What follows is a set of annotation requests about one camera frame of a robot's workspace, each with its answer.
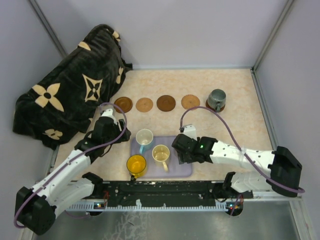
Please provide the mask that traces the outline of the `cream mug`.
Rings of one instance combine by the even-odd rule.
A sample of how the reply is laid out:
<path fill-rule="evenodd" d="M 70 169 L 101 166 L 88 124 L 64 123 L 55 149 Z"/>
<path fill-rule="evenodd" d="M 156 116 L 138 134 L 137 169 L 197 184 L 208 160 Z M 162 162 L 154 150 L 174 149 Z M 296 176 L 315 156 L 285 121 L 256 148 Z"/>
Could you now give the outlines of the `cream mug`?
<path fill-rule="evenodd" d="M 156 145 L 152 150 L 152 158 L 157 167 L 163 168 L 165 172 L 169 172 L 170 150 L 166 145 Z"/>

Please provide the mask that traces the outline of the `grey-green mug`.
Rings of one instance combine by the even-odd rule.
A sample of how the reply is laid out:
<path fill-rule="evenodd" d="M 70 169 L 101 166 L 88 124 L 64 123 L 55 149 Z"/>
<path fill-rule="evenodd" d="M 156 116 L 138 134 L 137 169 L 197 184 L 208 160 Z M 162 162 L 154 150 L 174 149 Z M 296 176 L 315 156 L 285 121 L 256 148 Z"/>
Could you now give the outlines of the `grey-green mug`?
<path fill-rule="evenodd" d="M 214 89 L 207 98 L 207 104 L 211 109 L 219 113 L 224 110 L 226 99 L 227 95 L 223 90 Z"/>

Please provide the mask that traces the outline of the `yellow mug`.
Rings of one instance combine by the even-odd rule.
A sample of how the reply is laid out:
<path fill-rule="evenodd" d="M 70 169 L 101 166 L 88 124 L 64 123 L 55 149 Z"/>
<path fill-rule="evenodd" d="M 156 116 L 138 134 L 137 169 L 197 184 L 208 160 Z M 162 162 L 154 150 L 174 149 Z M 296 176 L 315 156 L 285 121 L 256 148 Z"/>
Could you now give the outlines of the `yellow mug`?
<path fill-rule="evenodd" d="M 135 181 L 147 173 L 147 161 L 142 155 L 135 154 L 127 160 L 126 168 L 130 174 L 130 180 Z"/>

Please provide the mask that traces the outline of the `light woven coaster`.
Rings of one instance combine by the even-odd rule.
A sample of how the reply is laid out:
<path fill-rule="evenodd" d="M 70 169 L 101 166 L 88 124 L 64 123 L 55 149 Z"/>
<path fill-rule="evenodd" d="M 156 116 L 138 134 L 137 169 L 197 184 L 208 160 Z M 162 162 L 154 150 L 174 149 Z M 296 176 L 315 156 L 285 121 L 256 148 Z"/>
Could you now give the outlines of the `light woven coaster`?
<path fill-rule="evenodd" d="M 181 99 L 181 105 L 185 110 L 200 106 L 200 103 L 200 99 L 193 94 L 187 94 Z"/>

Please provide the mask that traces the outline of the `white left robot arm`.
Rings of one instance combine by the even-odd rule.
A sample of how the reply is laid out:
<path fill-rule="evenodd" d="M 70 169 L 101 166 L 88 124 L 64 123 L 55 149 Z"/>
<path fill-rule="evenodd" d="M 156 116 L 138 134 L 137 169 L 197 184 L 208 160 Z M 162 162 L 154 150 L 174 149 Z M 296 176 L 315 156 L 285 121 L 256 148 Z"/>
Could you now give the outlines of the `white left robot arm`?
<path fill-rule="evenodd" d="M 106 147 L 129 141 L 128 120 L 116 119 L 114 111 L 114 108 L 102 111 L 93 130 L 76 144 L 61 165 L 33 187 L 22 187 L 17 192 L 13 220 L 17 228 L 43 235 L 72 204 L 103 195 L 103 179 L 94 173 L 85 173 L 75 183 L 71 181 L 102 157 Z"/>

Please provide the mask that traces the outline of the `dark brown round coaster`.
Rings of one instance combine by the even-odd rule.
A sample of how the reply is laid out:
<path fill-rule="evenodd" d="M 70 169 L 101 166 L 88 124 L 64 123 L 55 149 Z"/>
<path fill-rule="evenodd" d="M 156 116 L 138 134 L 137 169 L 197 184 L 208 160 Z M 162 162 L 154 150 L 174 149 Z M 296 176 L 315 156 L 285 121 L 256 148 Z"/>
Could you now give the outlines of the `dark brown round coaster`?
<path fill-rule="evenodd" d="M 162 95 L 157 99 L 156 105 L 159 110 L 170 112 L 175 108 L 176 101 L 171 95 Z"/>

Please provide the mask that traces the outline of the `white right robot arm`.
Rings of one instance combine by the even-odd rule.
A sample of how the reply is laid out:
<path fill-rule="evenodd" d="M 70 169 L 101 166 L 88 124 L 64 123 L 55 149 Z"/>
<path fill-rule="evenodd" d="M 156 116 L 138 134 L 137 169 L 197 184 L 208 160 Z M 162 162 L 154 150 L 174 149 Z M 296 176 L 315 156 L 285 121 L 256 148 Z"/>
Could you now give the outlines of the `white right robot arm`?
<path fill-rule="evenodd" d="M 196 128 L 185 125 L 171 146 L 180 164 L 211 163 L 234 165 L 245 172 L 229 172 L 223 192 L 229 198 L 249 191 L 274 191 L 295 198 L 299 188 L 302 165 L 291 151 L 283 146 L 276 150 L 238 148 L 213 137 L 198 137 Z"/>

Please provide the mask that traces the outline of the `white and blue mug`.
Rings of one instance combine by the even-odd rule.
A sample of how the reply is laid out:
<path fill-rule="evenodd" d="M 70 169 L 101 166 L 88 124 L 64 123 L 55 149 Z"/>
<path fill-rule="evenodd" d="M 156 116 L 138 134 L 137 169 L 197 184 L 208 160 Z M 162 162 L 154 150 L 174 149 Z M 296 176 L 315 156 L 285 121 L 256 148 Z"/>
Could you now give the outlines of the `white and blue mug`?
<path fill-rule="evenodd" d="M 154 135 L 149 129 L 141 129 L 137 132 L 135 140 L 139 145 L 139 153 L 143 155 L 153 147 Z"/>

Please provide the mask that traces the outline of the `dark brown wooden coaster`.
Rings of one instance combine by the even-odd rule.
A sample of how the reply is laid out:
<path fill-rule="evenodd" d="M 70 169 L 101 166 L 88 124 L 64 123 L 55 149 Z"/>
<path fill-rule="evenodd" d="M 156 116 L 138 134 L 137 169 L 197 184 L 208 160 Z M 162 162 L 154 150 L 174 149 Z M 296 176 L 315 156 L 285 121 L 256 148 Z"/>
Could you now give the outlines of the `dark brown wooden coaster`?
<path fill-rule="evenodd" d="M 220 110 L 214 109 L 214 108 L 212 108 L 212 107 L 209 105 L 208 99 L 207 99 L 206 102 L 205 102 L 205 106 L 206 106 L 207 108 L 213 110 L 213 111 L 216 112 L 216 113 L 222 112 L 222 111 L 225 109 L 225 107 L 226 107 L 226 105 L 223 105 L 223 106 L 220 108 Z"/>

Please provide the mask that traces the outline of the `light wooden coaster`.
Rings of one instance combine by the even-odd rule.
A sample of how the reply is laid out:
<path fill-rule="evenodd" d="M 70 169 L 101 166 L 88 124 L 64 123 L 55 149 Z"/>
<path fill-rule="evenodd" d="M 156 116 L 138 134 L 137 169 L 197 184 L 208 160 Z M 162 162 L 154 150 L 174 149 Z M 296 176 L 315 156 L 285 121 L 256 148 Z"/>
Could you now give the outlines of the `light wooden coaster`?
<path fill-rule="evenodd" d="M 142 97 L 136 102 L 136 109 L 139 112 L 146 113 L 153 108 L 153 101 L 148 97 Z"/>

